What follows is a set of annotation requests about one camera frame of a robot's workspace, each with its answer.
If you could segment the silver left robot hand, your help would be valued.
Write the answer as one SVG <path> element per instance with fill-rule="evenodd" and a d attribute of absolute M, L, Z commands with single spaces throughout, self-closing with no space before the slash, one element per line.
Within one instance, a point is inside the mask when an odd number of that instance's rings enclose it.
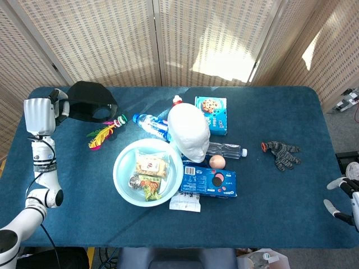
<path fill-rule="evenodd" d="M 69 114 L 68 95 L 60 89 L 54 89 L 46 98 L 24 101 L 26 129 L 34 136 L 51 136 Z"/>

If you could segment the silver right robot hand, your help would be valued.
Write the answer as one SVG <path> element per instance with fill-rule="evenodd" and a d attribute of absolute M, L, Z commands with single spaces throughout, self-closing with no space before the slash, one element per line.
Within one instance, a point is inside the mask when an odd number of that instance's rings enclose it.
<path fill-rule="evenodd" d="M 354 226 L 358 231 L 358 180 L 341 177 L 333 180 L 326 187 L 328 190 L 340 188 L 347 194 L 352 206 L 352 215 L 342 213 L 335 208 L 335 206 L 328 199 L 325 199 L 323 200 L 323 203 L 327 211 L 334 218 L 340 219 L 350 226 Z"/>

